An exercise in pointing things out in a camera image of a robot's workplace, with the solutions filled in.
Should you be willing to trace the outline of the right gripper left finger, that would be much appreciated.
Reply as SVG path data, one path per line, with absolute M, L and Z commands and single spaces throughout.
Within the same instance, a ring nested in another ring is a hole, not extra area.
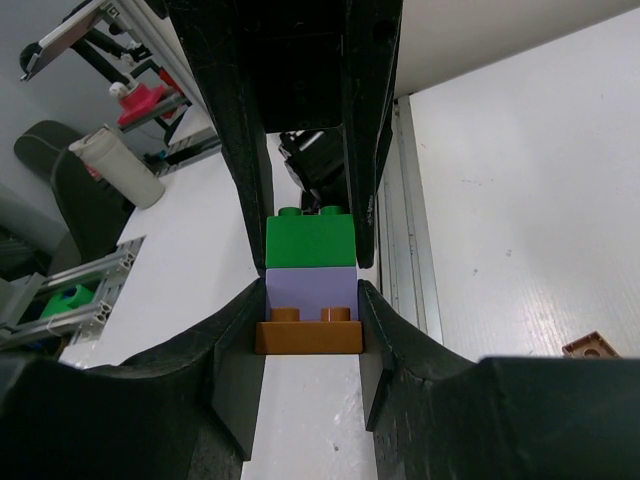
M 256 280 L 208 318 L 117 366 L 1 358 L 5 479 L 237 479 L 252 454 L 265 359 Z

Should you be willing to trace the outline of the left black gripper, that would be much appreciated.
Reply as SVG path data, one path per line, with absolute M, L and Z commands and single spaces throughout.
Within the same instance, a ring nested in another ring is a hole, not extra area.
M 357 263 L 371 267 L 403 3 L 242 1 L 239 19 L 234 1 L 169 1 L 167 11 L 220 138 L 258 272 L 273 214 L 265 129 L 278 135 L 304 199 L 344 200 L 348 187 Z

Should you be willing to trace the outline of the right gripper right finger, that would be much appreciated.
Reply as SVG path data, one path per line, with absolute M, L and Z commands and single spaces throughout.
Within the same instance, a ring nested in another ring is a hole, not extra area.
M 358 284 L 366 428 L 382 479 L 635 479 L 635 359 L 471 362 Z

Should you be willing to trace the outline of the green purple brown lego stack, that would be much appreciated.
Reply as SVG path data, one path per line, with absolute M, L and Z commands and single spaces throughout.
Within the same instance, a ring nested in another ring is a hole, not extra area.
M 353 219 L 339 206 L 305 214 L 283 207 L 266 221 L 264 355 L 360 354 Z

